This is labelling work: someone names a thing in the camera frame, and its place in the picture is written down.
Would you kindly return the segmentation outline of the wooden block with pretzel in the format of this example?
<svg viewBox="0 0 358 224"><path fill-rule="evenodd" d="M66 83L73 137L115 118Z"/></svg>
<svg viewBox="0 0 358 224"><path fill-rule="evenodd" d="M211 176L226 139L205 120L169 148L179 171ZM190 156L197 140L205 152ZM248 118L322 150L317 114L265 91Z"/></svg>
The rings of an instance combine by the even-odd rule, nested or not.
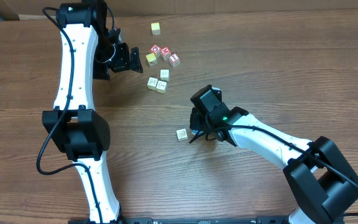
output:
<svg viewBox="0 0 358 224"><path fill-rule="evenodd" d="M186 129L179 129L177 130L177 138L179 141L184 141L188 139L187 131Z"/></svg>

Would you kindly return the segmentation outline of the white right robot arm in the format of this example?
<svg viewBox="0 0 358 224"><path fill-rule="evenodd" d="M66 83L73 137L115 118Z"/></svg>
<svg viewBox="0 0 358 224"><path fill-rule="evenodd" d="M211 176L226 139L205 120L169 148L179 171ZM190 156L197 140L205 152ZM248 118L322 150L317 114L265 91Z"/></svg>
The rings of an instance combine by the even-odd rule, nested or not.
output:
<svg viewBox="0 0 358 224"><path fill-rule="evenodd" d="M190 128L196 138L250 149L283 171L298 208L272 222L342 223L358 200L358 175L324 136L315 141L296 138L261 123L246 110L224 106L213 111L194 107Z"/></svg>

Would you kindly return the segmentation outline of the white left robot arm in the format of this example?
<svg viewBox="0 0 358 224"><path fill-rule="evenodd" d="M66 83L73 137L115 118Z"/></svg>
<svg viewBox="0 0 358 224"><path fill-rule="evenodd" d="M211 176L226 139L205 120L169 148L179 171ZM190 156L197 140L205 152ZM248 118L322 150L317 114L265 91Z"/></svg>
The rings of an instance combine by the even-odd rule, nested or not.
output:
<svg viewBox="0 0 358 224"><path fill-rule="evenodd" d="M62 40L60 83L52 110L42 113L48 136L36 168L52 175L75 167L89 205L85 222L124 223L107 165L110 128L96 112L93 80L109 80L110 72L142 73L139 49L122 41L120 28L107 28L112 10L103 0L63 3L55 12L52 22Z"/></svg>

